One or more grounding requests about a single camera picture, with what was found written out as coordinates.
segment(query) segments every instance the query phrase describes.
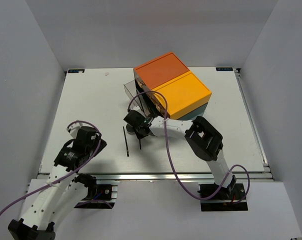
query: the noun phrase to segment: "white platform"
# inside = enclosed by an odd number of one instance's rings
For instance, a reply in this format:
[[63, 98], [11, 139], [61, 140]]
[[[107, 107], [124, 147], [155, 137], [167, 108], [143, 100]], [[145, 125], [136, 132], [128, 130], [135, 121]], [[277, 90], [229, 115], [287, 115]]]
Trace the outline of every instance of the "white platform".
[[[233, 71], [215, 67], [191, 67], [191, 71], [212, 91], [204, 117], [222, 134], [229, 167], [245, 166], [250, 172], [264, 170], [239, 86]], [[107, 147], [82, 172], [86, 173], [171, 173], [164, 137], [146, 137], [139, 149], [134, 135], [127, 134], [129, 157], [123, 134], [129, 98], [124, 84], [134, 79], [132, 68], [86, 69], [68, 73], [42, 158], [41, 173], [49, 173], [63, 144], [70, 139], [67, 125], [74, 120], [95, 124]], [[170, 139], [170, 152], [180, 173], [210, 172], [188, 143]]]
[[[29, 191], [45, 184], [33, 179]], [[188, 183], [194, 193], [196, 183]], [[24, 213], [36, 196], [28, 197]], [[248, 211], [201, 212], [176, 181], [122, 181], [114, 208], [73, 209], [55, 240], [289, 240], [301, 237], [281, 182], [253, 182]]]

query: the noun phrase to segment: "orange lid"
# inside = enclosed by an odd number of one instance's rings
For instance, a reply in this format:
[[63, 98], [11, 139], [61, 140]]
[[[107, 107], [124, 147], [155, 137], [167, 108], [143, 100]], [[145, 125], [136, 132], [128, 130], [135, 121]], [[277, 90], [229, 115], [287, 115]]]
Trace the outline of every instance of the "orange lid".
[[[179, 119], [209, 102], [212, 92], [189, 71], [154, 89], [167, 100], [167, 112], [171, 119]], [[153, 94], [165, 108], [165, 101], [158, 94]]]
[[189, 71], [173, 52], [137, 66], [134, 70], [150, 90]]

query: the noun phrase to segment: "black pen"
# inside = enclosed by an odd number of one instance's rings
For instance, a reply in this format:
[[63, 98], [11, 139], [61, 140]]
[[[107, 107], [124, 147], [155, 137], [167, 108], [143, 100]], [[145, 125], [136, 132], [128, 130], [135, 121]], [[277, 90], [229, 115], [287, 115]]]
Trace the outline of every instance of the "black pen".
[[124, 134], [125, 147], [126, 147], [126, 156], [129, 157], [129, 148], [128, 148], [126, 130], [125, 130], [125, 127], [124, 127], [124, 126], [123, 126], [123, 134]]

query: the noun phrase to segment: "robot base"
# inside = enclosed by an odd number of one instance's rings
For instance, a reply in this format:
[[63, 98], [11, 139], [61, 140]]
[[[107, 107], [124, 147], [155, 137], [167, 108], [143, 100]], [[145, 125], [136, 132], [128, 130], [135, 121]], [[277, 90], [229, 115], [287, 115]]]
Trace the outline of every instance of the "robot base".
[[[200, 196], [210, 196], [216, 189], [216, 184], [200, 184]], [[242, 183], [236, 183], [231, 193], [218, 192], [218, 194], [207, 201], [201, 201], [201, 212], [225, 212], [225, 211], [248, 211], [247, 199], [236, 203], [245, 195], [245, 188]]]
[[[112, 187], [113, 187], [112, 184], [98, 184], [96, 185], [96, 194], [89, 198], [87, 197], [86, 199], [84, 199], [84, 201], [92, 200], [97, 195], [99, 195], [99, 197], [97, 198], [98, 200], [110, 201], [112, 200], [112, 193], [113, 193]], [[113, 202], [110, 202], [110, 205], [113, 207], [115, 204]], [[90, 202], [84, 205], [75, 206], [74, 208], [75, 209], [110, 209], [110, 207], [103, 202]]]

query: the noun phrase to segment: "cable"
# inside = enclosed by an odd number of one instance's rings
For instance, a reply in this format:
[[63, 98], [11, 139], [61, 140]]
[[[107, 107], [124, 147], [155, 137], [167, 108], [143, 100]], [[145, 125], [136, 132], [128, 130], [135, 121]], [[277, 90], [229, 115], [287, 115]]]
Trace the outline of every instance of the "cable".
[[98, 197], [100, 197], [100, 196], [101, 196], [101, 194], [102, 194], [102, 192], [100, 192], [98, 195], [96, 195], [96, 196], [93, 198], [93, 200], [97, 200], [97, 199], [98, 199]]
[[108, 203], [107, 201], [104, 201], [104, 200], [100, 200], [100, 199], [96, 199], [96, 200], [89, 200], [89, 201], [84, 201], [84, 202], [80, 202], [80, 203], [78, 203], [77, 205], [76, 205], [76, 207], [79, 207], [79, 206], [82, 206], [82, 205], [84, 205], [84, 204], [90, 204], [90, 203], [94, 203], [94, 202], [101, 202], [101, 203], [104, 203], [104, 204], [106, 204], [106, 205], [108, 205], [109, 206], [109, 208], [113, 208], [112, 206], [111, 206], [111, 204], [110, 203]]
[[174, 174], [174, 176], [175, 176], [177, 182], [178, 182], [178, 183], [180, 184], [180, 186], [184, 189], [184, 191], [186, 191], [187, 194], [189, 194], [191, 197], [193, 197], [193, 198], [195, 198], [195, 199], [197, 199], [197, 200], [201, 200], [201, 201], [209, 200], [209, 199], [213, 198], [213, 197], [220, 191], [220, 189], [222, 188], [223, 184], [224, 184], [225, 181], [227, 180], [227, 177], [229, 176], [230, 172], [231, 172], [235, 167], [240, 167], [240, 168], [242, 168], [242, 169], [245, 171], [246, 176], [247, 176], [247, 190], [246, 190], [244, 196], [243, 196], [239, 201], [234, 202], [233, 204], [238, 204], [238, 203], [240, 203], [243, 199], [245, 199], [246, 196], [247, 196], [247, 194], [248, 194], [248, 192], [249, 192], [249, 189], [250, 189], [250, 176], [249, 176], [248, 171], [245, 169], [245, 167], [242, 166], [242, 165], [239, 165], [239, 164], [235, 164], [235, 165], [233, 165], [233, 166], [230, 168], [230, 170], [225, 174], [225, 176], [224, 176], [224, 178], [223, 178], [221, 184], [219, 185], [219, 187], [218, 187], [218, 188], [215, 190], [215, 192], [212, 193], [210, 196], [207, 196], [207, 197], [199, 197], [199, 196], [197, 196], [197, 195], [194, 195], [192, 192], [190, 192], [190, 191], [186, 188], [186, 186], [184, 186], [184, 184], [181, 182], [180, 178], [178, 177], [177, 171], [176, 171], [176, 169], [175, 169], [175, 167], [174, 167], [174, 165], [173, 165], [172, 158], [171, 158], [171, 155], [170, 155], [170, 150], [169, 150], [169, 138], [168, 138], [167, 121], [166, 121], [166, 119], [167, 119], [167, 114], [168, 114], [168, 102], [167, 102], [165, 96], [163, 96], [162, 93], [157, 92], [157, 91], [153, 91], [153, 90], [140, 92], [140, 93], [138, 93], [137, 95], [135, 95], [135, 96], [131, 99], [131, 101], [130, 101], [128, 107], [127, 107], [127, 111], [128, 111], [128, 112], [130, 111], [130, 106], [131, 106], [132, 102], [134, 101], [134, 99], [136, 99], [136, 97], [138, 97], [138, 96], [140, 96], [140, 95], [142, 95], [142, 94], [146, 94], [146, 93], [155, 93], [155, 94], [158, 94], [158, 95], [160, 95], [160, 96], [163, 98], [163, 100], [164, 100], [164, 102], [165, 102], [165, 111], [164, 111], [164, 136], [165, 136], [165, 146], [166, 146], [167, 157], [168, 157], [168, 159], [169, 159], [169, 163], [170, 163], [172, 172], [173, 172], [173, 174]]
[[233, 198], [232, 198], [232, 201], [227, 203], [227, 205], [231, 205], [233, 204], [233, 202], [236, 200], [236, 194], [233, 194]]
[[[92, 123], [87, 122], [87, 121], [82, 121], [82, 120], [73, 121], [73, 122], [71, 122], [71, 123], [67, 126], [67, 128], [69, 128], [72, 124], [75, 124], [75, 123], [83, 123], [83, 124], [90, 125], [91, 127], [93, 127], [93, 128], [96, 130], [96, 132], [98, 133], [98, 135], [99, 135], [100, 137], [102, 136], [102, 134], [100, 133], [99, 129], [98, 129], [96, 126], [94, 126]], [[30, 193], [28, 193], [28, 194], [26, 194], [26, 195], [24, 195], [24, 196], [18, 198], [17, 200], [11, 202], [9, 205], [7, 205], [5, 208], [3, 208], [3, 209], [0, 211], [0, 216], [1, 216], [6, 210], [8, 210], [10, 207], [12, 207], [14, 204], [20, 202], [21, 200], [24, 200], [24, 199], [26, 199], [27, 197], [29, 197], [29, 196], [31, 196], [31, 195], [33, 195], [33, 194], [36, 194], [36, 193], [38, 193], [38, 192], [40, 192], [40, 191], [42, 191], [42, 190], [48, 189], [49, 187], [51, 187], [52, 184], [57, 184], [58, 182], [60, 182], [60, 181], [62, 181], [62, 180], [64, 180], [64, 179], [66, 179], [66, 178], [68, 178], [68, 177], [71, 176], [72, 174], [77, 173], [80, 169], [82, 169], [85, 165], [87, 165], [88, 162], [90, 162], [91, 159], [96, 155], [97, 151], [98, 151], [99, 148], [100, 148], [100, 145], [101, 145], [101, 139], [99, 140], [99, 142], [98, 142], [98, 144], [97, 144], [97, 147], [96, 147], [96, 149], [94, 150], [93, 154], [88, 158], [88, 160], [87, 160], [86, 162], [84, 162], [84, 163], [83, 163], [81, 166], [79, 166], [77, 169], [75, 169], [74, 171], [70, 171], [67, 175], [65, 175], [65, 176], [63, 176], [63, 177], [61, 177], [61, 178], [59, 178], [59, 179], [57, 179], [57, 180], [51, 182], [50, 184], [47, 184], [47, 185], [45, 185], [45, 186], [42, 186], [42, 187], [38, 188], [37, 190], [34, 190], [34, 191], [32, 191], [32, 192], [30, 192]]]

